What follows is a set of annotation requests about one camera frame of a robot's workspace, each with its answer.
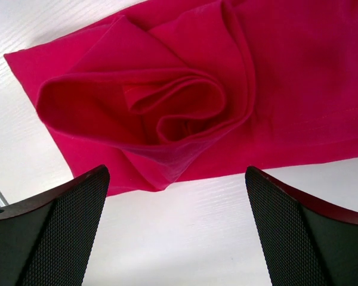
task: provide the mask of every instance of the table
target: table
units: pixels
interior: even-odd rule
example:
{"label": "table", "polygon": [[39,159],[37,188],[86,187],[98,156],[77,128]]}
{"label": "table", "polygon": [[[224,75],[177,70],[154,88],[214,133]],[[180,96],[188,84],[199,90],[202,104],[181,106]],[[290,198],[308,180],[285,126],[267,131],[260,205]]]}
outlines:
{"label": "table", "polygon": [[[72,174],[2,55],[51,41],[135,0],[0,1],[0,190],[9,203]],[[269,170],[358,211],[358,158]],[[243,174],[106,200],[84,285],[270,285]]]}

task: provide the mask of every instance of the white table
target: white table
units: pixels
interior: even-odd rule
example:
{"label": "white table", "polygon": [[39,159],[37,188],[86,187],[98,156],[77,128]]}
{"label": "white table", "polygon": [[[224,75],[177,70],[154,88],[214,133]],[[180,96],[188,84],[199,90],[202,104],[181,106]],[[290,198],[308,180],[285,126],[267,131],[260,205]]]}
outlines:
{"label": "white table", "polygon": [[[72,175],[2,54],[48,42],[134,2],[0,1],[0,190],[9,203]],[[358,211],[358,159],[269,173]],[[243,175],[108,198],[84,285],[270,285]]]}

